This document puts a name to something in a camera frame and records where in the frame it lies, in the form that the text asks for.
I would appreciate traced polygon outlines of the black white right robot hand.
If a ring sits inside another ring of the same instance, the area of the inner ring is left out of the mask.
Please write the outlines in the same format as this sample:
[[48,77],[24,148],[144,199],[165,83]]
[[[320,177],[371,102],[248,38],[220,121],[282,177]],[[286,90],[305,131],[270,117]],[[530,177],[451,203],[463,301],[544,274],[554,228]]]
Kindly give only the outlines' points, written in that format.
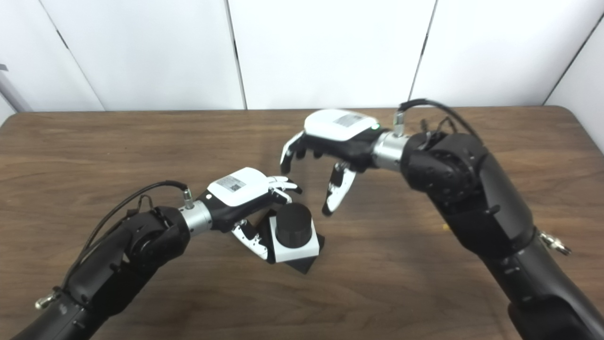
[[315,158],[338,159],[328,182],[322,213],[331,216],[349,192],[358,173],[375,169],[373,149],[388,130],[371,116],[342,109],[317,110],[308,115],[301,132],[283,146],[280,171],[291,172],[293,158],[302,159],[311,150]]

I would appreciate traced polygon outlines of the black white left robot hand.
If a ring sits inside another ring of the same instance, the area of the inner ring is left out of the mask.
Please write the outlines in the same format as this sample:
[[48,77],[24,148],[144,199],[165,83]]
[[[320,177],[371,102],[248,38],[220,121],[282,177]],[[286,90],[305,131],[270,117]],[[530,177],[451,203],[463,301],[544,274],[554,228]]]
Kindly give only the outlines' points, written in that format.
[[269,249],[248,217],[275,203],[291,203],[289,191],[299,195],[303,192],[285,176],[266,176],[255,168],[245,167],[211,182],[183,216],[191,236],[210,230],[231,232],[254,254],[267,260]]

